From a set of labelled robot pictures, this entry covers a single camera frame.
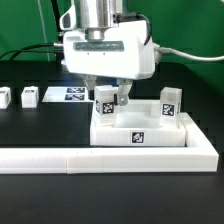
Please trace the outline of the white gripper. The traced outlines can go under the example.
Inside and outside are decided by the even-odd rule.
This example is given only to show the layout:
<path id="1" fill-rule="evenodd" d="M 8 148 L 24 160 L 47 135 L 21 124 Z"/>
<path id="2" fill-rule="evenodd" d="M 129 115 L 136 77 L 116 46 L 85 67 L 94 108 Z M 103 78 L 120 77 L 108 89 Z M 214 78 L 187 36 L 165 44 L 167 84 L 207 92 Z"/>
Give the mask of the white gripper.
<path id="1" fill-rule="evenodd" d="M 60 28 L 65 66 L 85 75 L 90 100 L 96 76 L 117 78 L 115 103 L 125 106 L 131 80 L 147 79 L 155 72 L 150 21 L 140 13 L 125 12 L 121 4 L 73 4 L 60 17 Z"/>

